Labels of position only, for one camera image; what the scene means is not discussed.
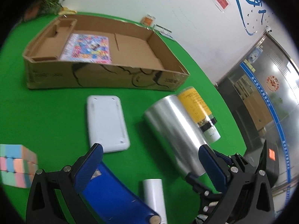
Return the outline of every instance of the white wall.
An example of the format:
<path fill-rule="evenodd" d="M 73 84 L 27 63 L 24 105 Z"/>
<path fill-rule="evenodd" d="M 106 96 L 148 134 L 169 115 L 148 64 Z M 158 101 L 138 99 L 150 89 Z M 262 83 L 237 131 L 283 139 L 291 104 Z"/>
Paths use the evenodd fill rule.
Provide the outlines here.
<path fill-rule="evenodd" d="M 264 3 L 262 7 L 254 7 L 239 0 L 245 25 L 249 32 L 255 32 L 249 36 L 236 0 L 228 1 L 230 5 L 224 13 L 213 0 L 66 0 L 63 5 L 77 11 L 109 14 L 133 21 L 140 21 L 146 14 L 155 16 L 156 23 L 173 31 L 176 40 L 213 83 L 239 62 L 262 35 L 266 24 L 273 27 L 274 38 L 299 63 L 298 53 Z M 261 9 L 267 10 L 263 25 L 262 14 L 258 13 Z"/>

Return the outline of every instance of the white phone case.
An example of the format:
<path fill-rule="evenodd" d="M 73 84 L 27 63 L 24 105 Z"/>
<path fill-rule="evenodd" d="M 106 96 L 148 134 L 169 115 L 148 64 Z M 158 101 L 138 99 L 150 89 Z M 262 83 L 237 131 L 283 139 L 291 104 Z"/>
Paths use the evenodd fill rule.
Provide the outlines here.
<path fill-rule="evenodd" d="M 121 100 L 117 96 L 92 95 L 87 98 L 87 121 L 90 147 L 102 145 L 104 152 L 126 150 L 130 140 Z"/>

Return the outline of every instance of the colorful printed paper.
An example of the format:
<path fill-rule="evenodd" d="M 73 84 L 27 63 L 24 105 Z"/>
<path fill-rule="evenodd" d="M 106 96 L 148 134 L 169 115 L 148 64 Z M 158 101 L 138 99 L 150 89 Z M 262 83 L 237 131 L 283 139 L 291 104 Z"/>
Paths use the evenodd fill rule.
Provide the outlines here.
<path fill-rule="evenodd" d="M 109 40 L 99 35 L 72 34 L 60 60 L 111 64 Z"/>

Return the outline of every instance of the white cylindrical roll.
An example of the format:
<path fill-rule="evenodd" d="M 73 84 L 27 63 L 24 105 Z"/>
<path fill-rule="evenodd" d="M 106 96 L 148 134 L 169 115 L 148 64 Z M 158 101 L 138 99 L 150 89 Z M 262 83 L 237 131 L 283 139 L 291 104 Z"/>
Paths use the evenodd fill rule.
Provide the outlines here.
<path fill-rule="evenodd" d="M 206 137 L 208 143 L 214 143 L 221 137 L 214 125 L 207 129 L 203 134 Z"/>
<path fill-rule="evenodd" d="M 145 203 L 161 217 L 161 224 L 167 224 L 162 179 L 143 181 Z"/>

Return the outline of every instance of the security camera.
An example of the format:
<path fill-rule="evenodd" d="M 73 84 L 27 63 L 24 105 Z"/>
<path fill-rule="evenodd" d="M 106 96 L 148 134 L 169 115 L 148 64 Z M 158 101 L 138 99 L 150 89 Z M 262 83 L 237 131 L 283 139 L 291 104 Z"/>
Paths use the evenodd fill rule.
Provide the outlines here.
<path fill-rule="evenodd" d="M 272 32 L 272 29 L 271 29 L 271 27 L 270 27 L 270 26 L 268 26 L 268 25 L 266 26 L 266 32 L 267 32 L 267 33 L 271 33 L 271 32 Z"/>

